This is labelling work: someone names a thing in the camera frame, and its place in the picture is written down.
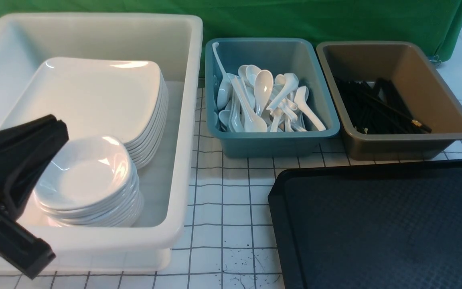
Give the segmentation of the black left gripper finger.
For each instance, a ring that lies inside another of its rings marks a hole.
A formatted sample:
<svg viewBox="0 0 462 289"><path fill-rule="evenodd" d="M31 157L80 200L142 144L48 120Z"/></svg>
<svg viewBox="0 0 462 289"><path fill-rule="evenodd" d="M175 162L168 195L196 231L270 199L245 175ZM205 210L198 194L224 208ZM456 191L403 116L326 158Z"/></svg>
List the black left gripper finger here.
<svg viewBox="0 0 462 289"><path fill-rule="evenodd" d="M65 144L65 123L49 114L33 121L0 130L0 154L59 152Z"/></svg>
<svg viewBox="0 0 462 289"><path fill-rule="evenodd" d="M69 141L69 133L65 124L65 144ZM4 177L14 180L39 166L49 165L50 161L57 155L40 155L38 153L3 153L0 154L0 183Z"/></svg>

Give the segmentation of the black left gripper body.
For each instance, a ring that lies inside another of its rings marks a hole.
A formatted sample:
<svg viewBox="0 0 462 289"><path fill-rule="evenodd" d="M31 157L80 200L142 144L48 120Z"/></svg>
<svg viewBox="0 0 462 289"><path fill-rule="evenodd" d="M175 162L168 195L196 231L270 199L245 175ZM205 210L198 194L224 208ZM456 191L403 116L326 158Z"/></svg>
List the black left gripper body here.
<svg viewBox="0 0 462 289"><path fill-rule="evenodd" d="M30 279L56 258L50 244L18 223L46 165L0 183L0 257Z"/></svg>

